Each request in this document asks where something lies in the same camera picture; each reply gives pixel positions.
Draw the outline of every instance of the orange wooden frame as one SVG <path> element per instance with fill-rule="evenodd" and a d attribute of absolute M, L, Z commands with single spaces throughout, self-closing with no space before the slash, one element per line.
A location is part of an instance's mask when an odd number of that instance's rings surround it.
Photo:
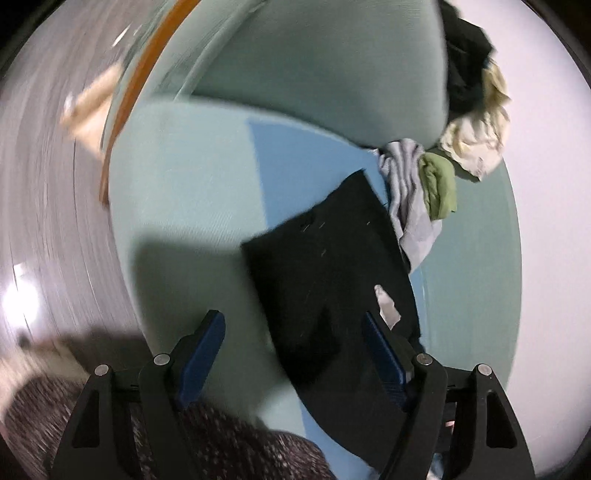
<path fill-rule="evenodd" d="M 189 13 L 191 13 L 197 6 L 199 1 L 200 0 L 178 0 L 175 6 L 160 22 L 160 25 L 141 54 L 139 63 L 127 85 L 127 89 L 123 95 L 119 109 L 117 110 L 115 121 L 113 122 L 113 130 L 105 150 L 105 161 L 100 176 L 99 190 L 99 200 L 104 205 L 109 204 L 109 165 L 111 164 L 111 151 L 113 150 L 115 140 L 117 140 L 118 135 L 123 130 L 123 127 L 129 118 L 129 114 L 138 99 L 139 93 L 142 91 L 146 80 L 148 80 L 148 76 L 152 72 L 154 65 L 156 65 L 156 61 L 163 52 L 164 47 L 180 24 L 183 23 Z"/>

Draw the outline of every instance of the folded green fabric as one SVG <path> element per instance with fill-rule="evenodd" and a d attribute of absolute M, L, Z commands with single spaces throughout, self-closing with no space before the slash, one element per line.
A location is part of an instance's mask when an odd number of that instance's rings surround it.
<path fill-rule="evenodd" d="M 443 219 L 457 209 L 456 177 L 452 162 L 435 153 L 425 153 L 418 162 L 418 175 L 425 192 L 431 221 Z"/>

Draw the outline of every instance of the gray wood flooring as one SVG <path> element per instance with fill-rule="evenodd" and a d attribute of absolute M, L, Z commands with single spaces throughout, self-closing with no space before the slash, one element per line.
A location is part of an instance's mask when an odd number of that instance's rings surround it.
<path fill-rule="evenodd" d="M 153 6 L 67 0 L 0 85 L 0 354 L 21 338 L 61 337 L 88 367 L 130 367 L 150 355 L 98 202 L 100 163 L 57 122 L 68 93 L 121 54 Z"/>

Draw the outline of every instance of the blue gripper pad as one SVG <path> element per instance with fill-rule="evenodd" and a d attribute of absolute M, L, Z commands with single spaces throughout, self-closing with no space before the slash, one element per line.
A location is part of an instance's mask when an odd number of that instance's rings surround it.
<path fill-rule="evenodd" d="M 409 402 L 405 390 L 407 373 L 370 312 L 361 320 L 361 331 L 388 398 L 405 410 Z"/>
<path fill-rule="evenodd" d="M 224 315 L 217 310 L 209 310 L 197 331 L 190 336 L 193 337 L 192 341 L 187 343 L 188 346 L 196 343 L 193 352 L 181 354 L 181 358 L 175 359 L 185 362 L 177 380 L 176 403 L 179 408 L 185 409 L 199 398 L 225 335 Z"/>

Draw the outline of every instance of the folded black garment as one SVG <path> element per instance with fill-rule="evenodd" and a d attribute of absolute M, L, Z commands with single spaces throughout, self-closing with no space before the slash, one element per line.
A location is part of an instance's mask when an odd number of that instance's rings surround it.
<path fill-rule="evenodd" d="M 375 285 L 401 320 L 386 336 L 422 351 L 417 308 L 388 212 L 363 171 L 326 200 L 243 244 L 281 365 L 319 426 L 382 470 L 406 416 L 389 401 L 361 320 L 380 319 Z"/>
<path fill-rule="evenodd" d="M 492 45 L 480 27 L 458 17 L 456 9 L 439 1 L 447 45 L 449 120 L 483 105 L 482 70 Z"/>

